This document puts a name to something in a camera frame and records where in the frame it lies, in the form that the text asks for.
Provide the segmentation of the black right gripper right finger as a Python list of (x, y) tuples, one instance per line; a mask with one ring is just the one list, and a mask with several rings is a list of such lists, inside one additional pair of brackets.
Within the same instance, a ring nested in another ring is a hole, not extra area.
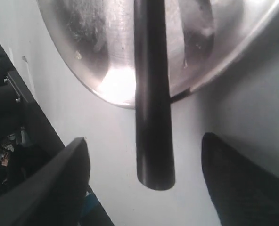
[(279, 226), (279, 178), (214, 133), (205, 133), (201, 167), (223, 226)]

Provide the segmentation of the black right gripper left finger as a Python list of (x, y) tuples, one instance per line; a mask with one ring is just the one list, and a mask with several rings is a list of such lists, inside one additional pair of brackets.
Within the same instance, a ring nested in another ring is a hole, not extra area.
[(75, 138), (37, 173), (0, 197), (0, 226), (76, 226), (90, 178), (84, 138)]

